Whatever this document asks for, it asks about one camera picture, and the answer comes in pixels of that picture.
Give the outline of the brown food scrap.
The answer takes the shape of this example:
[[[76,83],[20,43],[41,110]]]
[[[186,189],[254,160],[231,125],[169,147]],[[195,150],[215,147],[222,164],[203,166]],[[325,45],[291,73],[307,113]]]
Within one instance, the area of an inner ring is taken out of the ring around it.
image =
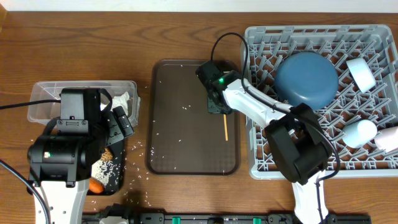
[[[112,161],[113,160],[113,153],[108,148],[105,148],[104,152],[101,154],[101,160],[103,162]]]

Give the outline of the light blue rice bowl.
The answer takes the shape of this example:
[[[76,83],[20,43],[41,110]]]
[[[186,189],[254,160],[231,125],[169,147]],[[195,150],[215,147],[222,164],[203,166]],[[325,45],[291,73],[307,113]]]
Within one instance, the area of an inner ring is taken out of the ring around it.
[[[366,93],[376,85],[372,71],[365,59],[355,58],[346,62],[349,72],[362,93]]]

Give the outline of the orange carrot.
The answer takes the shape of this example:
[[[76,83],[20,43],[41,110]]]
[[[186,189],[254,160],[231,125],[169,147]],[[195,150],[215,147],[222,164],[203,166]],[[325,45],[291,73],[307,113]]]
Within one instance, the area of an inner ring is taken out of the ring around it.
[[[102,194],[104,191],[104,186],[96,179],[90,178],[89,190],[94,194]]]

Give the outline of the wooden chopstick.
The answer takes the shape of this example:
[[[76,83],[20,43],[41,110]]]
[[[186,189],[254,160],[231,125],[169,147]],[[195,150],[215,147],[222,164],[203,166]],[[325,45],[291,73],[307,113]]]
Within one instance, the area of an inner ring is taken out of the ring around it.
[[[225,137],[225,141],[228,141],[229,137],[228,137],[228,124],[227,124],[227,117],[224,114],[223,115],[223,124],[224,124],[224,137]]]

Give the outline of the blue plate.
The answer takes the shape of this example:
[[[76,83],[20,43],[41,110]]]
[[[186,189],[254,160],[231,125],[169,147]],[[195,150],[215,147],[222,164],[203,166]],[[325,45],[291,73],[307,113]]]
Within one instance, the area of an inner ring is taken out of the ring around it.
[[[319,54],[302,52],[281,63],[274,78],[280,101],[292,106],[305,103],[313,110],[328,106],[338,90],[338,74],[333,64]]]

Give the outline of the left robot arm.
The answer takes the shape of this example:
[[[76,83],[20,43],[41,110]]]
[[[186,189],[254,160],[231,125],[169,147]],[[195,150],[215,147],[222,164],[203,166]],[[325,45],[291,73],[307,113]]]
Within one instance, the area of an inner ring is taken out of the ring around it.
[[[122,152],[134,130],[104,88],[64,88],[60,116],[28,150],[36,223],[81,223],[92,166],[106,149]]]

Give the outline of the white tissue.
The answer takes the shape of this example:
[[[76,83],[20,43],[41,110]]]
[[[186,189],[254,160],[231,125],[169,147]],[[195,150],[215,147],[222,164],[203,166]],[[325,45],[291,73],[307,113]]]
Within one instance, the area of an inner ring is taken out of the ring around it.
[[[117,108],[118,106],[121,106],[122,109],[126,114],[128,114],[128,105],[127,102],[130,99],[129,93],[126,91],[120,96],[114,96],[113,101],[112,101],[112,107],[111,110],[114,108]]]

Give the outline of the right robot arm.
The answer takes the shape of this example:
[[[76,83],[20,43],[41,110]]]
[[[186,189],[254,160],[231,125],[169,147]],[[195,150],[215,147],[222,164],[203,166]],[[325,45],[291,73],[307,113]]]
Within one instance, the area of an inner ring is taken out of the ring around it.
[[[239,72],[222,72],[211,60],[195,73],[220,113],[239,111],[264,129],[275,165],[292,183],[298,220],[324,223],[328,210],[322,182],[333,146],[313,110],[303,103],[281,103],[254,88]]]

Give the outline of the white paper cup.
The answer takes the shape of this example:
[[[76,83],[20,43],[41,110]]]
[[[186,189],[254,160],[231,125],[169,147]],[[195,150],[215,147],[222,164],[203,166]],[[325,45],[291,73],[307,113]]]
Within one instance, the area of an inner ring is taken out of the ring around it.
[[[377,134],[376,125],[370,120],[361,120],[343,128],[343,142],[351,148],[360,148]]]

